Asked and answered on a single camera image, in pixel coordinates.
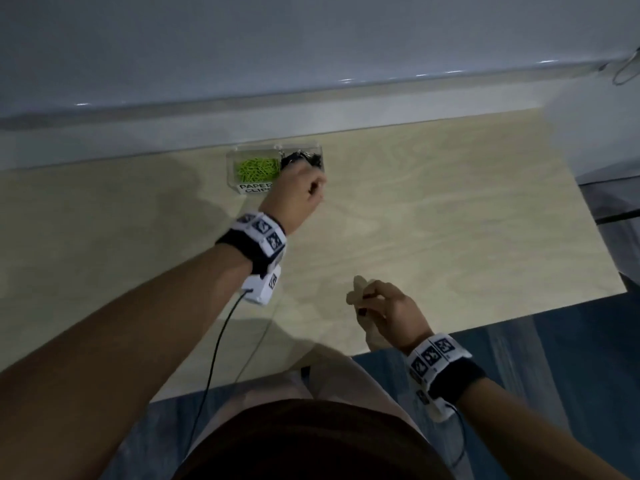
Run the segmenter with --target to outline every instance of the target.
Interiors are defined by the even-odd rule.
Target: light wood surface
[[[624,291],[537,110],[286,141],[309,139],[325,202],[291,238],[269,306],[238,307],[213,385],[366,351],[345,303],[357,274],[394,282],[446,332]],[[0,367],[256,208],[226,186],[227,150],[0,174]],[[221,325],[156,399],[204,386]]]

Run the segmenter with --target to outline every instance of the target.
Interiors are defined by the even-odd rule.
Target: blue carpet
[[[487,375],[556,426],[571,432],[632,479],[640,479],[640,292],[581,303],[487,327],[455,338]],[[416,421],[445,461],[461,447],[457,420],[432,423],[411,395],[403,357],[394,350],[354,358]],[[233,393],[212,389],[199,420],[204,427]],[[103,480],[171,478],[188,443],[202,393],[150,404],[120,446]],[[459,479],[507,475],[467,428]]]

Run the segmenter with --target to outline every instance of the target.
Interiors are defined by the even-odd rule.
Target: motion capture wristband
[[[280,261],[287,238],[276,219],[250,212],[236,219],[216,244],[235,247],[253,263],[251,274],[264,278]]]
[[[476,380],[486,377],[471,354],[449,335],[438,333],[406,358],[412,389],[432,420],[448,419],[454,404]]]

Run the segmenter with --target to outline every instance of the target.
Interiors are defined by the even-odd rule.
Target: white label
[[[258,194],[268,192],[271,188],[271,182],[258,182],[255,184],[238,184],[236,185],[238,192],[242,194]]]

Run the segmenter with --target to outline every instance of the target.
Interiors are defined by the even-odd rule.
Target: right hand
[[[433,335],[418,305],[395,285],[375,281],[362,295],[356,308],[366,308],[380,335],[405,355]]]
[[[260,211],[276,219],[286,235],[293,234],[322,202],[325,183],[322,170],[306,160],[294,162],[273,183]]]

